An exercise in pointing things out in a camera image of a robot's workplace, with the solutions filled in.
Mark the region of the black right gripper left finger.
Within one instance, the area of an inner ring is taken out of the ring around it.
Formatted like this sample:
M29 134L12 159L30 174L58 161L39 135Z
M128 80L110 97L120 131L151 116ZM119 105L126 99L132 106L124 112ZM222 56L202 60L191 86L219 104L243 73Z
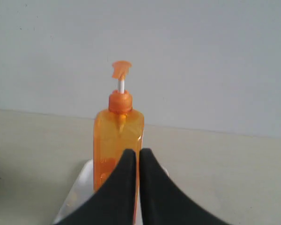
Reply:
M136 192L136 155L124 150L107 181L58 225L131 225Z

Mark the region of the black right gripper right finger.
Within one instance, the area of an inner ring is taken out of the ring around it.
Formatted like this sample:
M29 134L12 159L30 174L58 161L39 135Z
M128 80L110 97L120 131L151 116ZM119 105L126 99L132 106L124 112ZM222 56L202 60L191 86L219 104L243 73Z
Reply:
M139 156L140 206L144 225L226 225L189 198L169 178L153 152Z

